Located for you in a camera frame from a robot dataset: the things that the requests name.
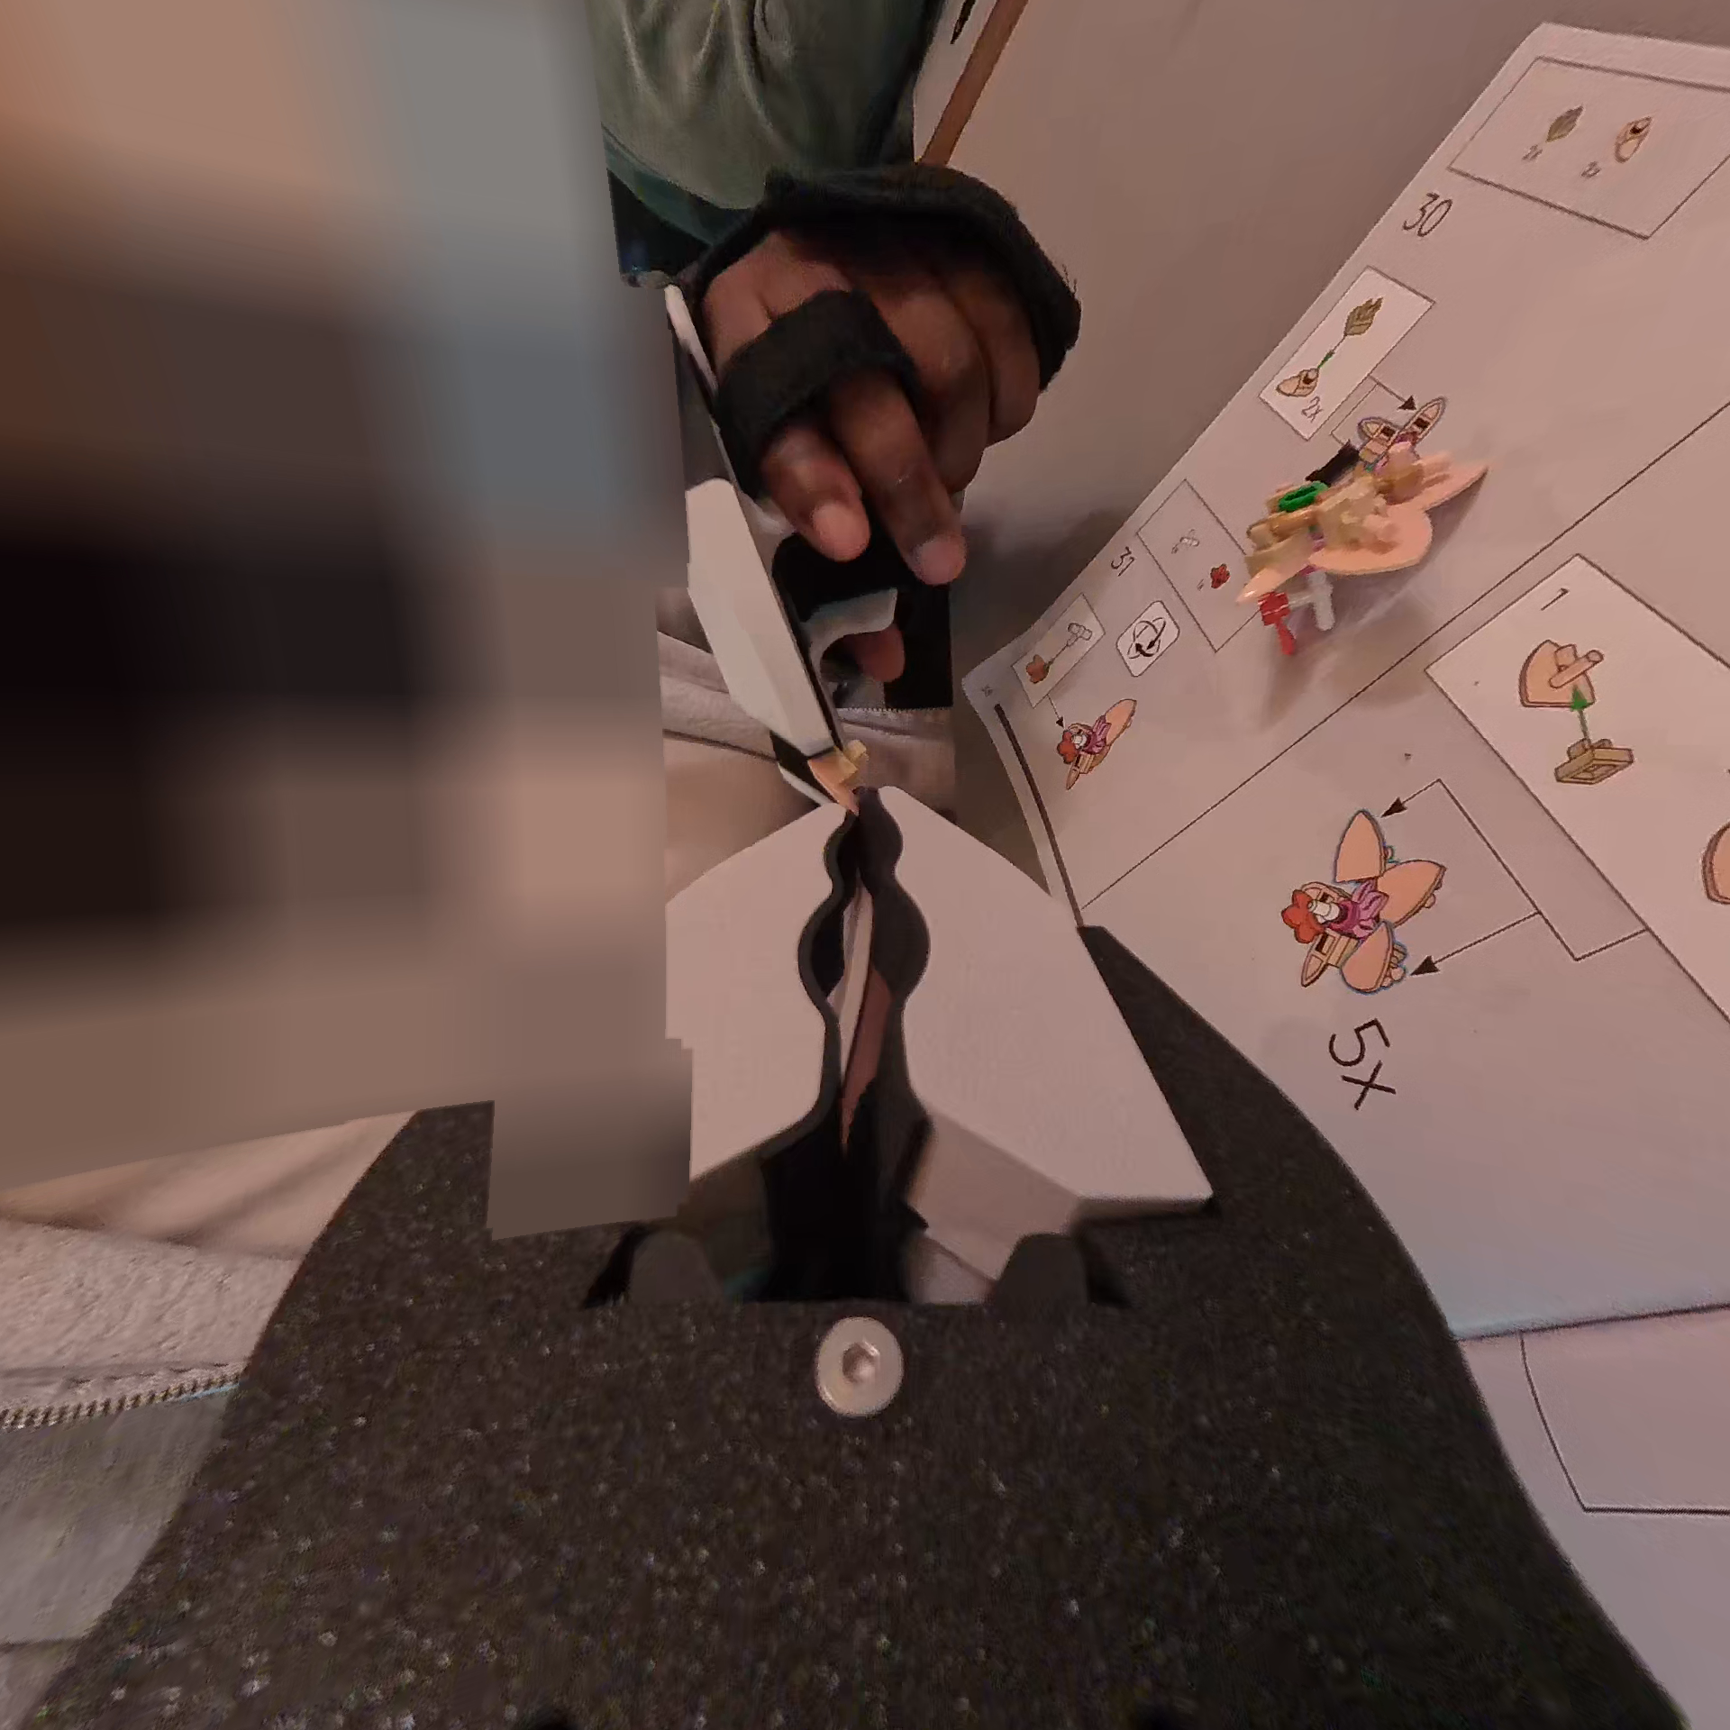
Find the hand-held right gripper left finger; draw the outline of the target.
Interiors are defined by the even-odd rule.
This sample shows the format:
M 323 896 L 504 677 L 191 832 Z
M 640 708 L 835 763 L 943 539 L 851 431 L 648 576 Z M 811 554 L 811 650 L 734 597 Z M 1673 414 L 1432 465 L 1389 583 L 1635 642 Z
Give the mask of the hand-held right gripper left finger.
M 665 905 L 668 1029 L 692 1065 L 692 1183 L 809 1125 L 839 1079 L 848 821 L 816 807 Z

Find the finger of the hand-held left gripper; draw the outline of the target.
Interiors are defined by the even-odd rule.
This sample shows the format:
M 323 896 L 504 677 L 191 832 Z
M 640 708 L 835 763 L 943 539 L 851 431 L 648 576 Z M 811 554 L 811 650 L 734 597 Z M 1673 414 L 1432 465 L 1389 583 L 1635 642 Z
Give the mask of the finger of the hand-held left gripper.
M 729 480 L 705 480 L 687 485 L 683 508 L 686 591 L 726 691 L 769 730 L 783 776 L 816 803 L 835 803 L 816 787 L 808 758 L 844 741 L 742 494 Z

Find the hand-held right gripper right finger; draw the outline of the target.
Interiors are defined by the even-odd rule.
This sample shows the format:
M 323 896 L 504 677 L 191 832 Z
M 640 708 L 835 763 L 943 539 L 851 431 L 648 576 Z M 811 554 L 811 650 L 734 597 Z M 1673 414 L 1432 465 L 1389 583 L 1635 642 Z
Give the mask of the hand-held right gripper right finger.
M 896 788 L 858 807 L 858 1148 L 889 1282 L 1214 1194 L 1070 916 Z

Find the person's left forearm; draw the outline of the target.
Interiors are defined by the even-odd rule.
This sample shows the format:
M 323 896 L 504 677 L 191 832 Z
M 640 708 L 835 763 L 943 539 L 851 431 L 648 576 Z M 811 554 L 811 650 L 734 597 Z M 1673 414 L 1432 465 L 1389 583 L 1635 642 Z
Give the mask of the person's left forearm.
M 589 1 L 612 218 L 627 273 L 676 271 L 773 175 L 914 156 L 935 1 Z

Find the grey desk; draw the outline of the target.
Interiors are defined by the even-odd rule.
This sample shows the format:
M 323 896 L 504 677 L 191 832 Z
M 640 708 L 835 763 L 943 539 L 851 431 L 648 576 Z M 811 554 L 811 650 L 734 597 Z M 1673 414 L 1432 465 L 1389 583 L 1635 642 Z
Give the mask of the grey desk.
M 1103 548 L 1542 23 L 1725 45 L 1725 1 L 1028 3 L 955 165 L 1084 305 L 966 491 L 960 673 Z

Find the person's left hand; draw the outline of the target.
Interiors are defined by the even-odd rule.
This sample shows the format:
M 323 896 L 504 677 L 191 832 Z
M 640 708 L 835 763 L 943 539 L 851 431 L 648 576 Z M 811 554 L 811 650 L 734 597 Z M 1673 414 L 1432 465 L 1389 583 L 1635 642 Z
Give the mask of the person's left hand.
M 800 620 L 962 575 L 960 494 L 1081 317 L 1000 194 L 921 162 L 773 173 L 676 285 L 737 482 L 791 526 L 771 568 Z

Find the toy brick flower assembly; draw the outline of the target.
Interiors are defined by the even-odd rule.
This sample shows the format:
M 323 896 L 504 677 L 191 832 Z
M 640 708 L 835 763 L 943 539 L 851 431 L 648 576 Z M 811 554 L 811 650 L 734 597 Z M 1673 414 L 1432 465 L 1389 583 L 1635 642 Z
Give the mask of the toy brick flower assembly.
M 1434 546 L 1436 512 L 1487 472 L 1487 460 L 1428 448 L 1410 428 L 1376 423 L 1327 468 L 1272 494 L 1246 526 L 1239 604 L 1255 608 L 1280 653 L 1295 657 L 1306 624 L 1319 633 L 1334 627 L 1339 580 L 1412 569 Z

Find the building instruction booklet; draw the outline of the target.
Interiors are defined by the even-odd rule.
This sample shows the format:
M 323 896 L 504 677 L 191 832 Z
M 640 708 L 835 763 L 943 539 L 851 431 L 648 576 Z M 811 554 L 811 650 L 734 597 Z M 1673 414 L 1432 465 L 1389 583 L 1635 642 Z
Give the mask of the building instruction booklet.
M 1047 884 L 1330 1138 L 1594 1516 L 1725 1517 L 1725 46 L 1536 26 L 967 676 Z M 1487 460 L 1286 657 L 1243 534 Z

